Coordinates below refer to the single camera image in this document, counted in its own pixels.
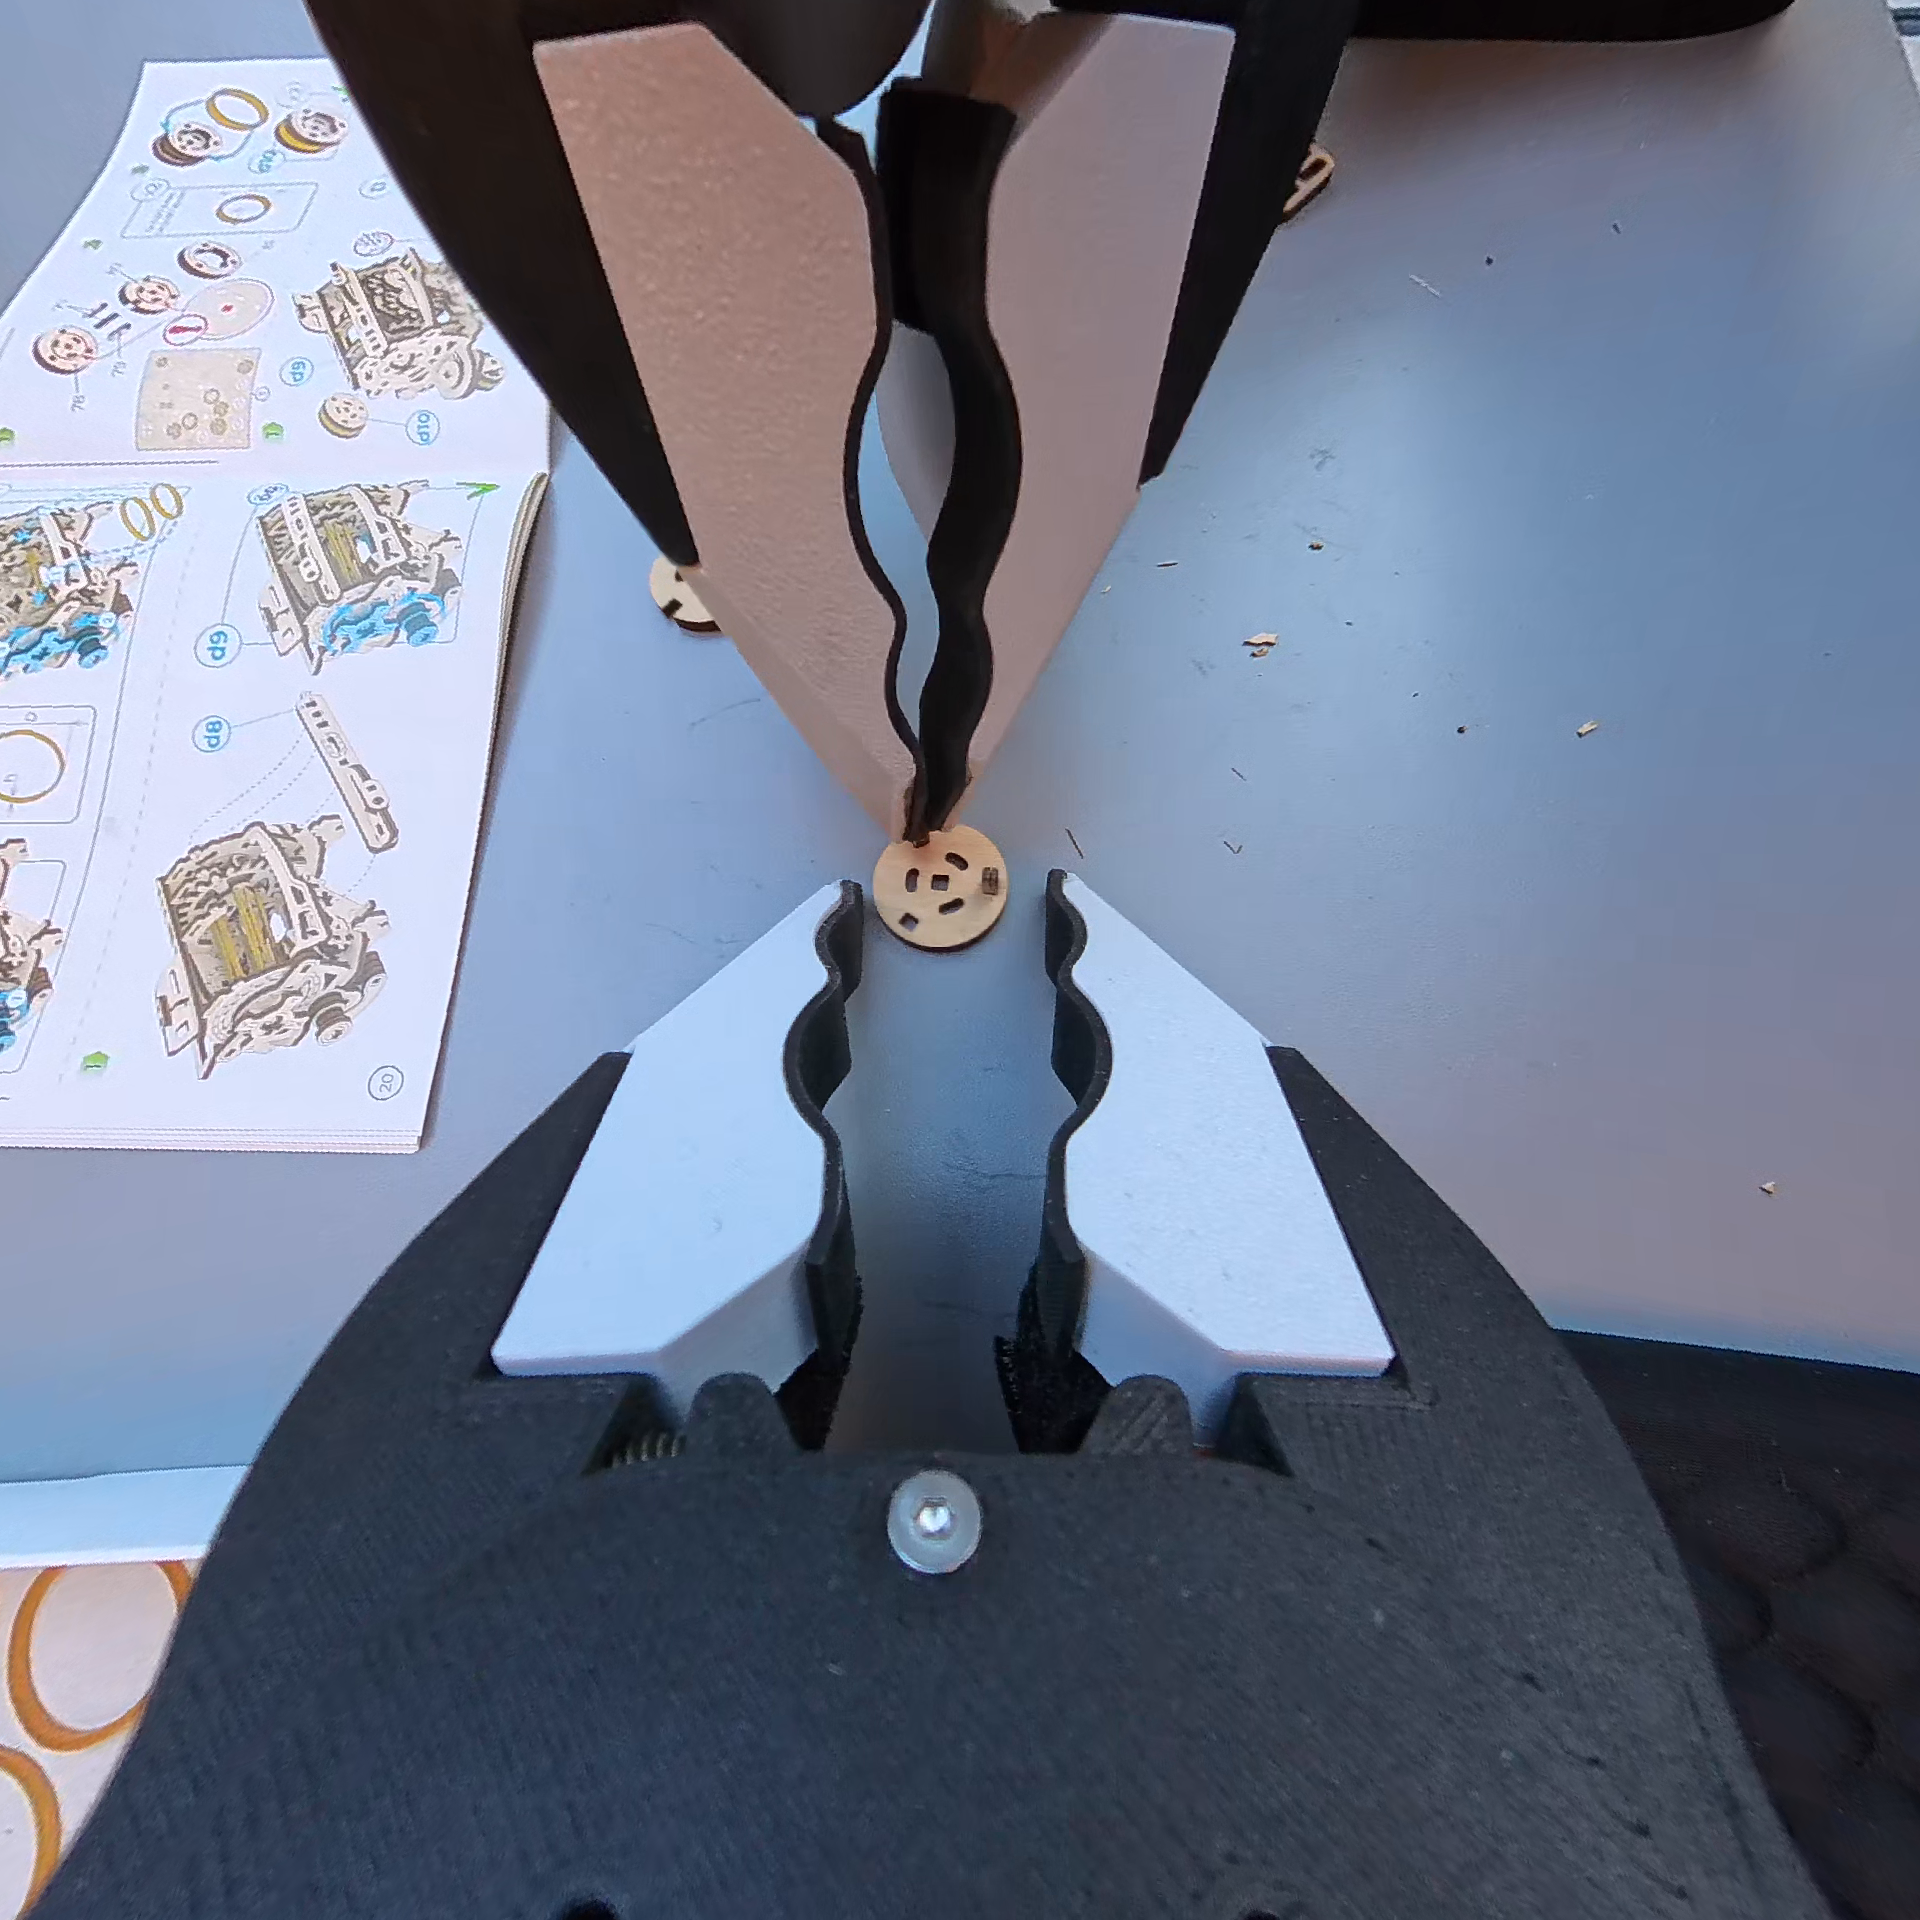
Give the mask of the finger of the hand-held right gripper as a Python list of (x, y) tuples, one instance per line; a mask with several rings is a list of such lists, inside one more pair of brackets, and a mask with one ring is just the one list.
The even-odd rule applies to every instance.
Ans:
[(1129, 520), (1232, 32), (936, 11), (880, 101), (880, 431), (938, 637), (906, 832), (944, 827)]
[(534, 48), (688, 520), (692, 591), (884, 834), (919, 760), (904, 605), (856, 504), (892, 337), (865, 145), (808, 124), (708, 32)]

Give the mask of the round wooden disc with pegs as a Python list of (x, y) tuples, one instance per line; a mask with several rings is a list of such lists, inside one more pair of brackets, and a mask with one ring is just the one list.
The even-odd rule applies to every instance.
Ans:
[(1008, 905), (1006, 860), (968, 826), (896, 840), (872, 868), (871, 897), (880, 923), (920, 951), (957, 951), (983, 940)]

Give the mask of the scattered yellow rubber bands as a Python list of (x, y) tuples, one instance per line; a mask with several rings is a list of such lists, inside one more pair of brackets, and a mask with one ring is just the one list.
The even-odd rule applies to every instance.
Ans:
[(31, 1907), (101, 1799), (199, 1568), (1, 1573), (1, 1916)]

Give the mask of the white instruction booklet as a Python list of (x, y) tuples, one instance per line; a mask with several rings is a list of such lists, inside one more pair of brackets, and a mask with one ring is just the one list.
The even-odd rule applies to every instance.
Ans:
[(146, 65), (1, 372), (4, 1146), (417, 1151), (543, 395), (324, 59)]

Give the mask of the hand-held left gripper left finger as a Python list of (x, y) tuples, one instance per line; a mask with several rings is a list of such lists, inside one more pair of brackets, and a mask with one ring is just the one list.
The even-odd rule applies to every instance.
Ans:
[(825, 1101), (860, 960), (860, 887), (825, 884), (636, 1037), (496, 1335), (501, 1373), (639, 1373), (684, 1417), (714, 1376), (845, 1372), (860, 1299)]

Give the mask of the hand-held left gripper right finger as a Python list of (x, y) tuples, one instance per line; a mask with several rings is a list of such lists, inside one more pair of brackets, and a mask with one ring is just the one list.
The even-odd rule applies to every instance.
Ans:
[(1159, 1376), (1223, 1419), (1241, 1376), (1381, 1376), (1393, 1348), (1261, 1035), (1064, 871), (1047, 877), (1047, 1148), (1020, 1413)]

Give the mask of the white cardboard box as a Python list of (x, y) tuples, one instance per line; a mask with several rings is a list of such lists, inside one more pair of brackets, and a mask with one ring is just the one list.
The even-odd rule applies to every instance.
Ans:
[(244, 1468), (9, 1481), (1, 1573), (135, 1561), (200, 1564)]

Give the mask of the grey desk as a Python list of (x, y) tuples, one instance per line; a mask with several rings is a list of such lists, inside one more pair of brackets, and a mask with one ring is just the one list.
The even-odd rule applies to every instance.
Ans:
[[(841, 1449), (1001, 1449), (1084, 874), (1570, 1329), (1914, 1364), (1914, 93), (1884, 5), (1352, 47), (1335, 181), (848, 1008)], [(233, 1466), (574, 1074), (880, 836), (566, 439), (437, 1107), (388, 1156), (4, 1153), (4, 1476)], [(1241, 643), (1278, 633), (1250, 658)]]

